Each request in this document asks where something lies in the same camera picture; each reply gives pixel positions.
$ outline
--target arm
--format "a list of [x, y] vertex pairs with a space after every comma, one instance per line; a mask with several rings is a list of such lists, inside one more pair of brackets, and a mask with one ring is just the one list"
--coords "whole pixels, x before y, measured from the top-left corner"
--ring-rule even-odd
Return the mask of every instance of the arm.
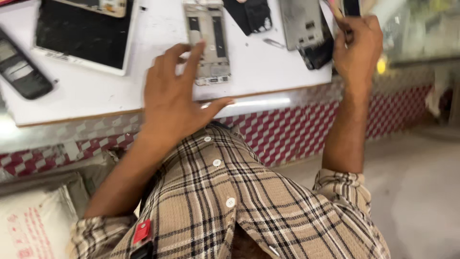
[[345, 46], [345, 34], [335, 39], [334, 61], [345, 81], [337, 117], [325, 141], [322, 167], [338, 172], [361, 173], [372, 74], [382, 52], [382, 31], [375, 16], [343, 18], [353, 42]]
[[183, 138], [204, 127], [230, 98], [214, 101], [201, 109], [192, 101], [192, 86], [205, 43], [193, 50], [184, 74], [175, 74], [179, 56], [190, 46], [177, 44], [155, 60], [144, 90], [145, 124], [132, 148], [96, 191], [84, 218], [132, 213], [156, 166]]

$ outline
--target hand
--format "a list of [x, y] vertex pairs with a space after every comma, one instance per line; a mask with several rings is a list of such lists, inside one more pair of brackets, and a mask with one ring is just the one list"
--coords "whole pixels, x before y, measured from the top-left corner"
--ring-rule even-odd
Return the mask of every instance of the hand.
[[[372, 74], [382, 53], [383, 33], [376, 16], [340, 19], [334, 46], [334, 62], [337, 72], [345, 81], [346, 90], [368, 96]], [[345, 38], [344, 30], [351, 30], [352, 42]]]
[[[158, 56], [147, 74], [144, 90], [145, 124], [140, 136], [152, 145], [165, 144], [171, 148], [185, 137], [206, 126], [209, 121], [233, 100], [221, 98], [201, 109], [192, 101], [192, 87], [205, 42], [191, 50], [189, 45], [177, 44]], [[191, 50], [182, 75], [176, 75], [176, 64], [185, 60], [179, 56]]]

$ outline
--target left hand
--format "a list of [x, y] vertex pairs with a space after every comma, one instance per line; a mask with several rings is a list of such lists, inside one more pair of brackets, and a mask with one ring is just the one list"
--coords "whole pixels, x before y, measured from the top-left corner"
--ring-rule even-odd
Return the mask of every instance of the left hand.
[[[199, 42], [192, 49], [190, 45], [177, 44], [158, 56], [155, 65], [147, 74], [144, 90], [145, 124], [140, 136], [144, 141], [153, 140], [153, 145], [166, 142], [170, 147], [195, 133], [208, 124], [212, 118], [233, 99], [230, 97], [215, 100], [205, 109], [192, 100], [192, 88], [196, 70], [205, 42]], [[176, 64], [185, 60], [180, 58], [191, 51], [182, 75], [176, 75]]]

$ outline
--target yellow light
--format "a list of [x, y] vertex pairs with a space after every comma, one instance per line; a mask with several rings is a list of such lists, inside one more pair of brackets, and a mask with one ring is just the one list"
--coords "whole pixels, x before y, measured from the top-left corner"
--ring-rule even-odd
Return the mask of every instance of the yellow light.
[[380, 58], [379, 61], [377, 62], [377, 72], [379, 74], [383, 74], [386, 69], [386, 61], [383, 58]]

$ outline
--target forearm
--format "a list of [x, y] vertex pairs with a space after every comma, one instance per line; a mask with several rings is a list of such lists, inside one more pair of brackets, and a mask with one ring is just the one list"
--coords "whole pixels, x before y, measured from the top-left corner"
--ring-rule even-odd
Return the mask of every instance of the forearm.
[[163, 140], [150, 141], [139, 137], [122, 161], [101, 184], [86, 209], [84, 218], [119, 216], [132, 213], [139, 203], [145, 185], [156, 171], [170, 146]]
[[[369, 89], [366, 84], [358, 88]], [[369, 94], [367, 91], [353, 93], [347, 90], [348, 87], [345, 89], [337, 117], [326, 137], [322, 167], [339, 172], [362, 173]]]

